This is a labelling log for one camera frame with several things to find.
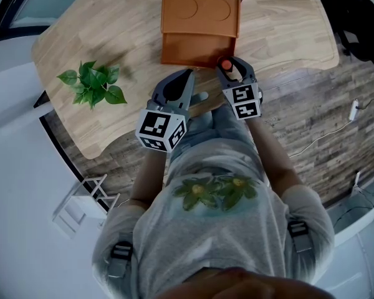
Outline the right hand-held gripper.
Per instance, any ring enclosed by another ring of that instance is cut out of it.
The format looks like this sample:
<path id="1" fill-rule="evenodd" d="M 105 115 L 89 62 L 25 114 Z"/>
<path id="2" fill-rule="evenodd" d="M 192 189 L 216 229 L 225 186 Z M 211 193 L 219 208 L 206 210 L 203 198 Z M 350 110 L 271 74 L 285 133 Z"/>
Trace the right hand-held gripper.
<path id="1" fill-rule="evenodd" d="M 230 61 L 241 75 L 241 82 L 232 79 L 232 65 L 217 65 L 216 75 L 221 83 L 224 96 L 238 120 L 256 118 L 262 115 L 262 91 L 258 87 L 253 67 L 239 57 L 230 57 Z"/>

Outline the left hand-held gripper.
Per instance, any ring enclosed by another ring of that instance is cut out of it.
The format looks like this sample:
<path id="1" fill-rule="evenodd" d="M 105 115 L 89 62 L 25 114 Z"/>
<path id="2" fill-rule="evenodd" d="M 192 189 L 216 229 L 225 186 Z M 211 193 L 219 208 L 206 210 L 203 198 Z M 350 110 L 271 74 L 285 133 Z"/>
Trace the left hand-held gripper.
<path id="1" fill-rule="evenodd" d="M 207 92 L 193 95 L 195 75 L 192 69 L 179 70 L 160 81 L 146 109 L 141 111 L 135 135 L 141 145 L 172 152 L 191 124 L 189 106 L 208 98 Z"/>

